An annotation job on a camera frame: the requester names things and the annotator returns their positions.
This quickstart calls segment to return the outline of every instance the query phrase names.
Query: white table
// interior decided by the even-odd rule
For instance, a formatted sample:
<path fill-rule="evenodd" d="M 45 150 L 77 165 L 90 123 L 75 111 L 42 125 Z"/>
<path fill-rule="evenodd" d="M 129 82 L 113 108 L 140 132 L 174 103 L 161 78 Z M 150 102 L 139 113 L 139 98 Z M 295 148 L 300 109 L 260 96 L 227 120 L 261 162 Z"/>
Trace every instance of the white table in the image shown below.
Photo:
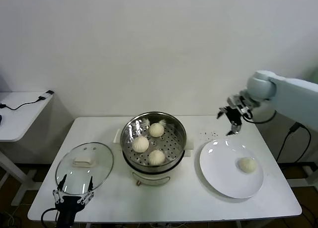
<path fill-rule="evenodd" d="M 129 173 L 120 146 L 113 144 L 118 128 L 130 117 L 77 118 L 29 210 L 28 217 L 39 221 L 41 214 L 54 207 L 52 190 L 56 189 L 55 170 L 62 157 L 72 148 L 87 142 L 108 145 L 114 154 L 109 177 L 95 191 L 95 197 L 76 216 L 80 223 L 167 223 L 226 221 L 296 216 L 302 209 L 279 169 L 259 131 L 253 124 L 243 124 L 237 135 L 261 161 L 264 183 L 250 199 L 232 199 L 218 193 L 205 180 L 199 167 L 202 145 L 216 133 L 224 137 L 230 129 L 226 117 L 178 116 L 187 135 L 194 142 L 191 157 L 184 157 L 178 174 L 162 186 L 136 186 Z M 55 212 L 45 220 L 54 221 Z"/>
<path fill-rule="evenodd" d="M 45 91 L 1 92 L 0 102 L 11 108 L 16 108 L 20 104 L 37 100 L 43 93 L 45 93 Z M 2 115 L 0 124 L 0 142 L 16 142 L 20 140 L 51 98 L 52 96 L 49 96 L 47 99 L 38 101 L 34 104 L 24 105 L 15 111 L 8 108 L 0 109 L 0 115 Z M 31 170 L 28 174 L 23 173 L 21 169 L 19 169 L 2 152 L 0 152 L 0 166 L 7 171 L 0 181 L 0 188 L 8 178 L 9 174 L 22 183 L 11 203 L 12 206 L 19 205 L 27 190 L 38 190 L 40 188 L 41 183 L 32 181 L 36 170 Z"/>

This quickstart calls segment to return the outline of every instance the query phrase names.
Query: cooker handle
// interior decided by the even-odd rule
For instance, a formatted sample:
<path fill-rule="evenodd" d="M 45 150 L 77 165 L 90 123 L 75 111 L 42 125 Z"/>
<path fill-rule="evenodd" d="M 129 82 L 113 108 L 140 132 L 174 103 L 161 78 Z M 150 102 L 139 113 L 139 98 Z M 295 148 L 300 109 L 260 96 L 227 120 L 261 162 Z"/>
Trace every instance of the cooker handle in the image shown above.
<path fill-rule="evenodd" d="M 185 150 L 184 156 L 190 157 L 191 150 L 194 150 L 194 142 L 191 138 L 187 138 L 187 142 L 185 144 L 184 150 Z"/>
<path fill-rule="evenodd" d="M 114 144 L 120 144 L 121 131 L 122 131 L 121 129 L 117 130 L 115 137 L 114 137 L 114 141 L 113 141 Z"/>

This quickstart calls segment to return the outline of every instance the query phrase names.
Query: robotic arm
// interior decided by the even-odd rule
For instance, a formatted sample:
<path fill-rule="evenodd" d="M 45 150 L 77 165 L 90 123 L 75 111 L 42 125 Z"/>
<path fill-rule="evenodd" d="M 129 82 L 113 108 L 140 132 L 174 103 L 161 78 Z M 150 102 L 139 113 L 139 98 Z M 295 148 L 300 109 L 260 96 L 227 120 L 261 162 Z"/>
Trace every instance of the robotic arm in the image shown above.
<path fill-rule="evenodd" d="M 226 114 L 232 127 L 227 135 L 238 134 L 241 116 L 252 119 L 252 110 L 266 102 L 274 109 L 313 129 L 318 130 L 318 84 L 285 78 L 269 71 L 257 71 L 247 81 L 247 88 L 227 99 L 218 118 Z"/>

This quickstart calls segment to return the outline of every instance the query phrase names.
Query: perforated steamer tray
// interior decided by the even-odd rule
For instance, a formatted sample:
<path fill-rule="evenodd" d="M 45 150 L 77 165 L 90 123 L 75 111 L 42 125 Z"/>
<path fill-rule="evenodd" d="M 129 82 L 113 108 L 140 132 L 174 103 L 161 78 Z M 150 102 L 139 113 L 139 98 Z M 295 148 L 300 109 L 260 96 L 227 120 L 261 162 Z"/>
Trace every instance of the perforated steamer tray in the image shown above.
<path fill-rule="evenodd" d="M 159 138 L 149 134 L 149 127 L 153 123 L 164 126 L 164 134 Z M 149 140 L 149 148 L 144 153 L 137 153 L 132 149 L 133 140 L 138 136 L 145 136 Z M 175 117 L 162 112 L 148 112 L 135 117 L 124 127 L 120 141 L 125 159 L 132 166 L 146 172 L 158 172 L 169 169 L 182 159 L 186 132 Z M 154 150 L 160 150 L 165 155 L 164 163 L 159 166 L 149 165 L 148 157 Z"/>

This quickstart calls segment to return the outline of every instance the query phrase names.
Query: white plate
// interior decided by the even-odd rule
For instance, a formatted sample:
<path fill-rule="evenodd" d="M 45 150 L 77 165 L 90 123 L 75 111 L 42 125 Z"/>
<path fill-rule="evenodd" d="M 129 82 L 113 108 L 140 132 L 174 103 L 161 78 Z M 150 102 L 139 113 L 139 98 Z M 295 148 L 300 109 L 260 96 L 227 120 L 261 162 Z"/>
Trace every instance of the white plate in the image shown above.
<path fill-rule="evenodd" d="M 244 173 L 238 160 L 252 157 L 257 162 L 253 173 Z M 200 166 L 207 181 L 219 192 L 233 198 L 249 198 L 263 184 L 263 169 L 253 154 L 237 140 L 213 140 L 200 154 Z"/>

